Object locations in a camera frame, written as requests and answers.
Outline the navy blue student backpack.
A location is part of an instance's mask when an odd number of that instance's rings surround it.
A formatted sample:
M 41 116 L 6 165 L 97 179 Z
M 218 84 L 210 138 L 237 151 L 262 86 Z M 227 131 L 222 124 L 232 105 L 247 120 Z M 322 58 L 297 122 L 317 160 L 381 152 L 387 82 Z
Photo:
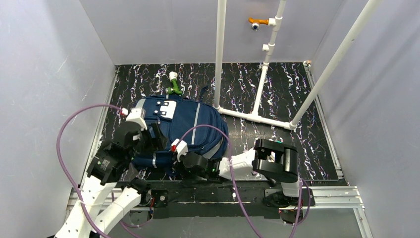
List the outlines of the navy blue student backpack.
M 186 142 L 190 152 L 206 159 L 220 159 L 227 149 L 227 123 L 211 105 L 177 95 L 153 95 L 140 99 L 135 108 L 144 109 L 146 124 L 158 123 L 168 139 L 162 150 L 137 155 L 132 162 L 137 170 L 170 170 L 174 164 L 170 149 L 177 139 Z

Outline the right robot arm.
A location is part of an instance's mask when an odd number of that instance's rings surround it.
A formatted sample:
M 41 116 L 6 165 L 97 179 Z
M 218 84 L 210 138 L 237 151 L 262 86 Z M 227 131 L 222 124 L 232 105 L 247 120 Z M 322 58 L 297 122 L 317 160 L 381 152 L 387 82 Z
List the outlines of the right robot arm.
M 219 178 L 252 180 L 261 177 L 279 182 L 285 196 L 299 196 L 299 158 L 294 146 L 258 139 L 251 150 L 232 158 L 224 157 L 215 163 L 189 151 L 186 142 L 179 139 L 172 143 L 170 150 L 185 176 L 214 181 Z

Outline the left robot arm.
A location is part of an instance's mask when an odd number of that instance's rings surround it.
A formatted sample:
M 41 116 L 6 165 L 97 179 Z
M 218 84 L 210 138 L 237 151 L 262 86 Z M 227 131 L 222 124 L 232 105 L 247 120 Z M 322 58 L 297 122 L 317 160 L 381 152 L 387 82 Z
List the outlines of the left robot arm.
M 87 168 L 87 177 L 78 187 L 65 167 L 60 141 L 57 138 L 56 150 L 62 169 L 74 186 L 77 201 L 64 224 L 55 234 L 56 238 L 107 238 L 110 231 L 134 207 L 145 202 L 151 192 L 151 185 L 135 178 L 128 182 L 122 193 L 105 209 L 105 200 L 117 186 L 121 175 L 139 153 L 152 153 L 163 149 L 167 144 L 158 123 L 147 126 L 139 121 L 124 122 L 117 129 L 120 133 L 113 140 L 103 143 Z

